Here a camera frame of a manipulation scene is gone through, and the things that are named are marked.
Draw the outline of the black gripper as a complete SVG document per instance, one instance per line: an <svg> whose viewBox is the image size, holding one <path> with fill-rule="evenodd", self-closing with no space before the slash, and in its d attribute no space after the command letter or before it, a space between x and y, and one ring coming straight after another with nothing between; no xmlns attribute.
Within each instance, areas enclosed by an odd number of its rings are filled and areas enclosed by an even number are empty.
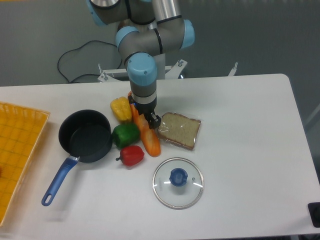
<svg viewBox="0 0 320 240"><path fill-rule="evenodd" d="M143 114L148 119L148 125L150 129L158 128L161 124L161 117L155 114L155 107L157 105L157 98L155 97L152 101L147 99L147 103L140 103L134 99L134 95L128 96L130 104L133 104L138 114Z"/></svg>

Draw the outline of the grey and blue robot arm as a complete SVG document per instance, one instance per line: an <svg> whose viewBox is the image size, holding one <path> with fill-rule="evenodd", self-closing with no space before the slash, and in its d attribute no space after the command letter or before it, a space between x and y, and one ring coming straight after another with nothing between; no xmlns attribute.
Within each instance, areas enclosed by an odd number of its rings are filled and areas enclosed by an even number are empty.
<svg viewBox="0 0 320 240"><path fill-rule="evenodd" d="M195 41L192 23L183 19L176 0L89 0L87 6L98 25L130 20L122 27L115 44L130 81L129 97L150 129L161 124L155 114L158 69L155 56L191 46Z"/></svg>

